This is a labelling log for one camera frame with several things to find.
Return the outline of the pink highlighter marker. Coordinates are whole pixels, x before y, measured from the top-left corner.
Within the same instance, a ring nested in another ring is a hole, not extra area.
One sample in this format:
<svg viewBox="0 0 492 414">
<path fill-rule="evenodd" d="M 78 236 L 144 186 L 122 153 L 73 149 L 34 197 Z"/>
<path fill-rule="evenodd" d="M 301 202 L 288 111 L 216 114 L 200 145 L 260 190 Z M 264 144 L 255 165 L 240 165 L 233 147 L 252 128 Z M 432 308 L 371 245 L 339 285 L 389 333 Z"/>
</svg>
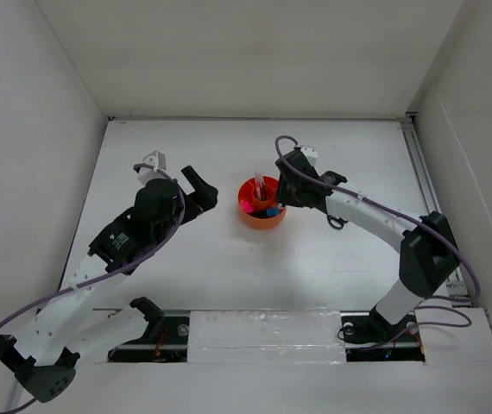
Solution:
<svg viewBox="0 0 492 414">
<path fill-rule="evenodd" d="M 245 200 L 242 200 L 240 202 L 240 206 L 242 207 L 242 209 L 246 212 L 246 213 L 252 213 L 254 210 L 253 210 L 253 207 L 251 205 L 251 203 L 245 201 Z"/>
</svg>

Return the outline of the blue highlighter marker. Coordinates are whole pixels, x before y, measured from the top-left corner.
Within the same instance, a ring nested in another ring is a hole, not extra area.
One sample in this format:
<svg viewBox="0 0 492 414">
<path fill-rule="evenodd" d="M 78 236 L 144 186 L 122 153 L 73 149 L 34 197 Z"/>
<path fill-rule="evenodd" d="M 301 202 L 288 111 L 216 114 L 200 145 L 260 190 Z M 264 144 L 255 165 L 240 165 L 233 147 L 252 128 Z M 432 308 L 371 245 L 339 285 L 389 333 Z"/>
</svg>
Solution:
<svg viewBox="0 0 492 414">
<path fill-rule="evenodd" d="M 278 207 L 272 207 L 266 210 L 268 217 L 278 216 L 280 214 L 280 209 Z"/>
</svg>

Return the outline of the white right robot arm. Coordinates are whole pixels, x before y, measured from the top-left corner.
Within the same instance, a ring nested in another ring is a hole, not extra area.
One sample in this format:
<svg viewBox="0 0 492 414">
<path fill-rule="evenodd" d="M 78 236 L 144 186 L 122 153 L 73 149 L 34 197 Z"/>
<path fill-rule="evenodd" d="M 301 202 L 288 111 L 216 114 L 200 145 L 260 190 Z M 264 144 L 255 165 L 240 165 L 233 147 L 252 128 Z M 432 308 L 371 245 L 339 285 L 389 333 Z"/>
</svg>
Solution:
<svg viewBox="0 0 492 414">
<path fill-rule="evenodd" d="M 333 171 L 317 173 L 317 154 L 295 146 L 280 154 L 276 200 L 290 207 L 315 209 L 341 223 L 352 223 L 387 243 L 400 257 L 398 279 L 369 313 L 339 330 L 345 342 L 392 342 L 404 332 L 409 314 L 426 300 L 460 264 L 457 244 L 446 217 L 437 211 L 414 215 L 374 201 Z"/>
</svg>

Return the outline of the pink gel pen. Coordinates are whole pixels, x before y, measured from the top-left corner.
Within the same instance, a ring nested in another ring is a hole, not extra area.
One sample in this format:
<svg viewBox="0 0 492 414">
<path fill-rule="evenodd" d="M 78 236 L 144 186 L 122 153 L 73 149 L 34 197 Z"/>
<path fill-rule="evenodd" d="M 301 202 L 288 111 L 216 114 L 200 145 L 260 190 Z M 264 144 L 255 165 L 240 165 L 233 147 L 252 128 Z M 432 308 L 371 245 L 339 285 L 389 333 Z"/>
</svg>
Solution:
<svg viewBox="0 0 492 414">
<path fill-rule="evenodd" d="M 256 198 L 262 201 L 264 199 L 263 180 L 262 175 L 258 171 L 255 171 L 255 190 Z"/>
</svg>

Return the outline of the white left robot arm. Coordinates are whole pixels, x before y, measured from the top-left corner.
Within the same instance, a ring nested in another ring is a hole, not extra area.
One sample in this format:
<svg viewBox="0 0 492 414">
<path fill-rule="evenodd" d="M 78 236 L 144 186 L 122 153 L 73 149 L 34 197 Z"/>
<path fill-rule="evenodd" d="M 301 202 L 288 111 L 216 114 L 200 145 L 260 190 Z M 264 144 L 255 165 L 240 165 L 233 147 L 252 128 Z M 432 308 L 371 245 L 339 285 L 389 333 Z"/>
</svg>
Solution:
<svg viewBox="0 0 492 414">
<path fill-rule="evenodd" d="M 24 328 L 0 335 L 0 361 L 40 403 L 64 392 L 93 354 L 160 336 L 164 312 L 145 297 L 131 300 L 102 323 L 88 329 L 80 325 L 100 299 L 167 244 L 180 225 L 217 205 L 218 189 L 191 166 L 181 170 L 193 188 L 190 194 L 160 167 L 141 163 L 134 169 L 142 188 L 133 205 L 99 232 L 77 271 Z"/>
</svg>

